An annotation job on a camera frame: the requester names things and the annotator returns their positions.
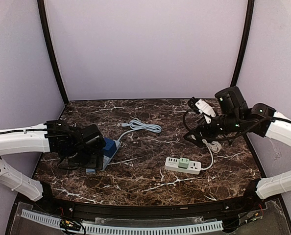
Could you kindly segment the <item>light blue plug adapter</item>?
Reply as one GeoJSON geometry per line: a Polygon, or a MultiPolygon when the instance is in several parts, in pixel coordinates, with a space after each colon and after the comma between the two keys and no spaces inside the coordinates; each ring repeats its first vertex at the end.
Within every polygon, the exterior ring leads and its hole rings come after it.
{"type": "Polygon", "coordinates": [[[87,175],[94,175],[94,174],[96,174],[96,170],[95,169],[86,169],[86,174],[87,175]]]}

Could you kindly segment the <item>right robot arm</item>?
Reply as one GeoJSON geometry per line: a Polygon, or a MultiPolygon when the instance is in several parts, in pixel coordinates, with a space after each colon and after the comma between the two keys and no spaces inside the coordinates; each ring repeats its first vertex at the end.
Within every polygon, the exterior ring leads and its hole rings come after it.
{"type": "MultiPolygon", "coordinates": [[[[254,133],[291,147],[291,120],[281,112],[263,103],[249,108],[237,86],[217,92],[215,98],[221,115],[211,115],[212,108],[208,104],[200,105],[195,97],[189,100],[190,110],[203,117],[197,127],[187,128],[185,140],[202,146],[206,142],[231,142],[247,133],[254,133]]],[[[243,196],[261,201],[288,191],[291,191],[291,170],[269,178],[252,180],[243,196]]]]}

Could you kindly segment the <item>blue cube socket adapter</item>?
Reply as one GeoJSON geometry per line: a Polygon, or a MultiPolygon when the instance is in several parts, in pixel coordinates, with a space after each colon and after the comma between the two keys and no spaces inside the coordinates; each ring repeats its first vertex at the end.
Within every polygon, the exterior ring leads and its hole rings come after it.
{"type": "Polygon", "coordinates": [[[105,147],[103,148],[104,156],[112,158],[119,149],[120,142],[106,137],[104,138],[104,140],[106,144],[105,147]]]}

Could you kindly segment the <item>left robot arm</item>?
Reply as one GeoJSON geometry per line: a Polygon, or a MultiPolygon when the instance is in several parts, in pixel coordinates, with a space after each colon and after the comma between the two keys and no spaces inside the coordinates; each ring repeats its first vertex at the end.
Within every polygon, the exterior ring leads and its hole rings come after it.
{"type": "Polygon", "coordinates": [[[33,180],[8,164],[4,155],[40,152],[57,153],[60,161],[75,168],[103,168],[104,137],[95,124],[85,128],[51,120],[35,126],[0,130],[0,183],[31,201],[52,197],[49,184],[33,180]]]}

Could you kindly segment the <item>green plug adapter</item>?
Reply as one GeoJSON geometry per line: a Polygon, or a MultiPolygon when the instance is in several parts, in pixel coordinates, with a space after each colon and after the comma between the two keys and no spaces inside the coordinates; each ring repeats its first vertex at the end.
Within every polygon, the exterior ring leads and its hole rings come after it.
{"type": "Polygon", "coordinates": [[[178,161],[178,167],[179,168],[183,168],[183,169],[187,169],[189,166],[190,160],[187,158],[180,158],[178,161]]]}

